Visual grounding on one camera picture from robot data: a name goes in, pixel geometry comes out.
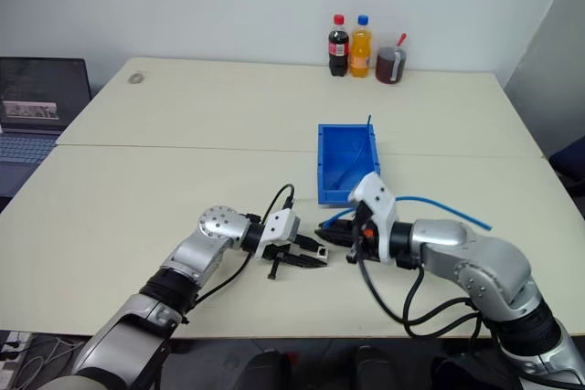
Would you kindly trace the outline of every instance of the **blue plastic bin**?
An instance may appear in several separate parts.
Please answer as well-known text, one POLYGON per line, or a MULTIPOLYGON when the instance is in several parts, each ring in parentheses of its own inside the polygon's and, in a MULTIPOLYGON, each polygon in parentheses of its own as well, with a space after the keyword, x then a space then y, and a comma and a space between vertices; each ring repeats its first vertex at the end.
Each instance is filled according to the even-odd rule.
POLYGON ((320 205, 349 206, 349 193, 372 171, 380 174, 372 125, 319 124, 317 188, 320 205))

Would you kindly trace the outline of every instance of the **laptop screen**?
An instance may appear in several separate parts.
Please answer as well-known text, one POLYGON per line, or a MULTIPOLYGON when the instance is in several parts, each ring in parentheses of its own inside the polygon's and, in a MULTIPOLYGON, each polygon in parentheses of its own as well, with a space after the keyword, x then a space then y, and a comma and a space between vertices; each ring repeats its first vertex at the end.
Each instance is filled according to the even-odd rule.
POLYGON ((82 59, 0 58, 3 130, 62 132, 90 99, 82 59))

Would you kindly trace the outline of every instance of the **laptop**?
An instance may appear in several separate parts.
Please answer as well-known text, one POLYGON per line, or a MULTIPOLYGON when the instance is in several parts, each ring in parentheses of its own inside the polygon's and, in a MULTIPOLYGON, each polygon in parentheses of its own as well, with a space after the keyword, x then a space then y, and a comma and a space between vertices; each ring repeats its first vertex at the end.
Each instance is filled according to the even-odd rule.
POLYGON ((0 57, 0 197, 12 197, 90 102, 79 58, 0 57))

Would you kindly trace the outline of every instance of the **power strip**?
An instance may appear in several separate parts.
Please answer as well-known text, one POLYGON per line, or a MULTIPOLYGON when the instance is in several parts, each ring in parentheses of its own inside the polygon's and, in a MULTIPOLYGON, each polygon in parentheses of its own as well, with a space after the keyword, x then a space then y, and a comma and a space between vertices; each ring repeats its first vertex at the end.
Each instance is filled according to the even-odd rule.
POLYGON ((34 334, 30 332, 12 331, 8 335, 0 353, 13 353, 16 357, 0 361, 0 390, 12 388, 16 374, 27 356, 28 346, 34 338, 34 334), (16 343, 16 347, 6 343, 16 343))

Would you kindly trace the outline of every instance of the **table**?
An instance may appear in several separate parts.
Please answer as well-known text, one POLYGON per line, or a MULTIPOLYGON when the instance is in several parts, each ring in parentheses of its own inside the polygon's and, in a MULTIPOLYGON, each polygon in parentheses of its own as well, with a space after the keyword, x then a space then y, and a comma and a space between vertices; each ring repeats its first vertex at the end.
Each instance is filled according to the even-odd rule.
POLYGON ((542 156, 490 73, 407 71, 388 86, 316 66, 158 58, 130 59, 58 143, 315 152, 318 123, 368 114, 380 153, 542 156))
MULTIPOLYGON (((582 300, 585 223, 547 162, 530 157, 381 154, 382 176, 397 195, 425 195, 494 226, 528 256, 548 304, 573 333, 585 333, 582 300)), ((283 183, 296 187, 301 231, 332 215, 316 203, 316 155, 195 148, 59 146, 0 216, 0 327, 31 332, 97 331, 156 271, 209 206, 263 213, 283 183)), ((432 206, 399 205, 402 220, 450 217, 432 206)), ((344 248, 325 269, 268 261, 190 314, 179 337, 404 336, 374 302, 344 248)), ((230 251, 208 286, 228 277, 244 254, 230 251)), ((395 310, 415 273, 368 264, 395 310)), ((420 315, 461 296, 432 275, 413 303, 420 315)), ((462 314, 453 309, 420 329, 462 314)), ((469 335, 470 325, 453 335, 469 335)))

